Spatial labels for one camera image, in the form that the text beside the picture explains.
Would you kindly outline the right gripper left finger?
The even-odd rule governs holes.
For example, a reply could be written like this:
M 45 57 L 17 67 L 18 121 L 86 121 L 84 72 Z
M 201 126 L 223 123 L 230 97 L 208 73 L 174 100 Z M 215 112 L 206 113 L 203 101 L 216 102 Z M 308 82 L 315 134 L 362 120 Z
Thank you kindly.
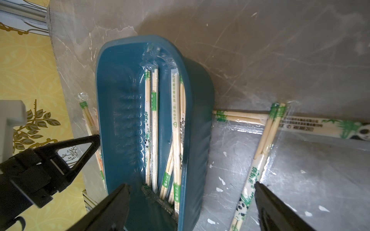
M 130 186 L 123 183 L 69 230 L 123 231 L 129 215 L 129 203 Z

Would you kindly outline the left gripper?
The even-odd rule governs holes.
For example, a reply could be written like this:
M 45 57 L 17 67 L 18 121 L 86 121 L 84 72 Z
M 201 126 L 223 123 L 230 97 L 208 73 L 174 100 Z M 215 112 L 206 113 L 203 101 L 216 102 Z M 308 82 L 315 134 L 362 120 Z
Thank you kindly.
M 53 200 L 77 177 L 95 154 L 88 136 L 27 149 L 1 164 L 1 230 L 16 222 L 26 226 L 20 216 L 35 205 Z

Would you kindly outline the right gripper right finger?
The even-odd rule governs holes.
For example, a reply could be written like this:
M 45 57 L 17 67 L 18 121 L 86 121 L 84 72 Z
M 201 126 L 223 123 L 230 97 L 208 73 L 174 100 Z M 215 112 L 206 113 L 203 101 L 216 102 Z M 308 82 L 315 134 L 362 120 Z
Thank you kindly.
M 264 184 L 256 182 L 254 187 L 262 231 L 314 231 Z

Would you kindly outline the chopsticks green band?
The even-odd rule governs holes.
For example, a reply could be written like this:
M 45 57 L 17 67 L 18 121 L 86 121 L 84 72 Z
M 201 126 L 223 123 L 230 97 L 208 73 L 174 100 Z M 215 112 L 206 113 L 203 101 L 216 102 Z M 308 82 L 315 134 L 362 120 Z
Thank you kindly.
M 82 115 L 85 120 L 85 126 L 87 129 L 88 135 L 89 135 L 89 139 L 92 141 L 92 145 L 95 150 L 95 156 L 96 156 L 96 160 L 98 162 L 98 167 L 99 167 L 99 174 L 103 182 L 103 187 L 106 191 L 107 186 L 106 186 L 106 179 L 105 179 L 105 174 L 104 174 L 102 150 L 101 150 L 101 147 L 98 147 L 99 128 L 98 128 L 97 114 L 96 114 L 96 111 L 93 111 L 89 108 L 88 94 L 81 92 L 78 94 L 78 98 L 79 98 L 79 105 L 82 109 Z

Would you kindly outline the teal plastic storage box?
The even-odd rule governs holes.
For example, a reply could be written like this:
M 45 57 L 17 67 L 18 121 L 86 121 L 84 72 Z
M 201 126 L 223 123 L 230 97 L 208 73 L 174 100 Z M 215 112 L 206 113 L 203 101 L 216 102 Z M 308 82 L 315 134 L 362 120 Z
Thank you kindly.
M 214 87 L 159 36 L 105 43 L 96 63 L 108 193 L 125 186 L 127 231 L 191 231 L 200 217 Z

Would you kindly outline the chopsticks panda crosswise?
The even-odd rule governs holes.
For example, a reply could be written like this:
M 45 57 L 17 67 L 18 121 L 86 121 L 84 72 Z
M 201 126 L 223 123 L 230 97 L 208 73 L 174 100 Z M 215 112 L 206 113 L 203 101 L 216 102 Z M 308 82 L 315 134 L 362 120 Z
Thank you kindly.
M 263 128 L 269 116 L 267 114 L 213 111 L 219 122 L 236 122 L 249 127 Z M 341 139 L 360 141 L 370 140 L 370 124 L 352 120 L 313 118 L 302 116 L 284 116 L 280 127 L 290 132 L 313 134 Z

